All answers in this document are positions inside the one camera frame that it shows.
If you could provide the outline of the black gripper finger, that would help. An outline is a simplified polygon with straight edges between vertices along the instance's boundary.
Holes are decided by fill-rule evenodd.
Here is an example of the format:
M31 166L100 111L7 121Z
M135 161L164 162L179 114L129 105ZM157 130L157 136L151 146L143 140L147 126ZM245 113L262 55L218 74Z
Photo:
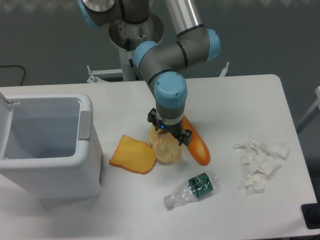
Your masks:
M157 111L155 108L152 108L147 114L147 121L154 126L154 129L156 131L158 130L158 118L157 118Z
M181 129L180 133L178 134L178 144L179 146L185 145L189 146L192 141L192 131L190 129Z

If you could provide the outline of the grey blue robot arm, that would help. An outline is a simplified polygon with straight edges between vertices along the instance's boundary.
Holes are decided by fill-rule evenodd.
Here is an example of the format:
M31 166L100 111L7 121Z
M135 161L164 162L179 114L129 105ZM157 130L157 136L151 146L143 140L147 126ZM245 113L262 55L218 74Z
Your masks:
M183 126L188 89L180 71L207 62L221 51L219 36L205 28L196 2L166 1L177 40L165 46L159 45L164 25L147 0L80 0L78 5L90 26L109 26L109 37L126 52L133 77L148 85L155 99L148 122L170 133L180 145L189 145L194 134Z

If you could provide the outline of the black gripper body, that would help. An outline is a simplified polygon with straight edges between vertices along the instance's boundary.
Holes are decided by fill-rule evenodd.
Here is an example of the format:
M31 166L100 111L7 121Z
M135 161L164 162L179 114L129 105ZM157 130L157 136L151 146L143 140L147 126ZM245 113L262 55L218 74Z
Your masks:
M183 115L178 118L167 119L158 118L155 116L154 129L156 131L161 130L164 133L170 133L174 137L178 137L182 134Z

